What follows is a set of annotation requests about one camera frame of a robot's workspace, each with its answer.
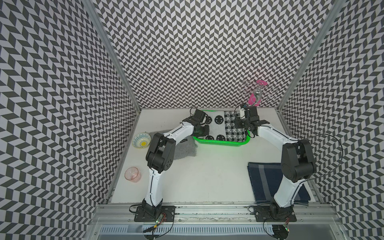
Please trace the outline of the plain grey scarf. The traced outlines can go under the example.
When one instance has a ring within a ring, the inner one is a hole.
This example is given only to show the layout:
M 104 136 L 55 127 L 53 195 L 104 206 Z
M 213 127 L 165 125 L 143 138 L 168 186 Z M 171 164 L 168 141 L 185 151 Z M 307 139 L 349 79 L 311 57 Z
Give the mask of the plain grey scarf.
M 176 145 L 174 160 L 184 159 L 186 157 L 195 157 L 197 155 L 197 144 L 192 136 L 188 136 Z

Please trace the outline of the smiley houndstooth knit scarf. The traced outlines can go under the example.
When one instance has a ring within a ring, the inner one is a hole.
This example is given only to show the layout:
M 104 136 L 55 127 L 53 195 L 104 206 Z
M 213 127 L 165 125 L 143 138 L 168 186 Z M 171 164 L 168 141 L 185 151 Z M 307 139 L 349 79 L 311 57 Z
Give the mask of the smiley houndstooth knit scarf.
M 240 116 L 239 111 L 205 111 L 205 113 L 209 134 L 203 137 L 204 140 L 239 144 L 246 141 L 245 130 L 235 126 L 235 118 Z

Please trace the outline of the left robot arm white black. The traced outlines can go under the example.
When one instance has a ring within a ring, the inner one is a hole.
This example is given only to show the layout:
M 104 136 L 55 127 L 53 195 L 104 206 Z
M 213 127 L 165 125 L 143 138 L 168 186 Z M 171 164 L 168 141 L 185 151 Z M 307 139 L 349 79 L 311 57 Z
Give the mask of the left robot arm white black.
M 206 137 L 209 135 L 210 127 L 207 124 L 207 119 L 206 112 L 196 109 L 174 129 L 166 133 L 154 134 L 146 154 L 150 179 L 147 194 L 142 201 L 142 208 L 145 213 L 154 218 L 162 213 L 162 175 L 171 167 L 175 158 L 176 146 L 180 142 L 189 136 Z

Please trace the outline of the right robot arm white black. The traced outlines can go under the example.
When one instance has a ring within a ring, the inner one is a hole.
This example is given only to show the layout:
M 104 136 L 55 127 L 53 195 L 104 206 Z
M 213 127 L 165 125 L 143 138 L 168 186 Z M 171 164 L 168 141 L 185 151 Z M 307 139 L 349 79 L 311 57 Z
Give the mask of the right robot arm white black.
M 309 140 L 298 140 L 261 120 L 256 106 L 242 104 L 235 127 L 261 137 L 281 151 L 283 178 L 269 205 L 269 219 L 283 221 L 294 215 L 294 200 L 301 186 L 316 173 L 316 161 Z

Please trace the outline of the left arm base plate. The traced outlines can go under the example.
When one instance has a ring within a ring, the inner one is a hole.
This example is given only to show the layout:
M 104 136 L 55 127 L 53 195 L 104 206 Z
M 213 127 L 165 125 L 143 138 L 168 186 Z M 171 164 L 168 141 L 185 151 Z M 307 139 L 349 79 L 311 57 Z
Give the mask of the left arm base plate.
M 165 218 L 165 222 L 173 222 L 175 218 L 175 211 L 176 206 L 161 206 L 160 208 L 139 206 L 136 210 L 134 221 L 155 223 L 157 220 Z

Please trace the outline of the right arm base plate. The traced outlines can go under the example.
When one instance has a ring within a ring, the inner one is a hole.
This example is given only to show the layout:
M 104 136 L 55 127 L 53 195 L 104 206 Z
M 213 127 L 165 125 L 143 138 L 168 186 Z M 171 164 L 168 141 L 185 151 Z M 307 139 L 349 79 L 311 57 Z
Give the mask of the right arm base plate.
M 294 223 L 297 221 L 293 206 L 281 208 L 276 205 L 255 206 L 254 215 L 257 222 Z

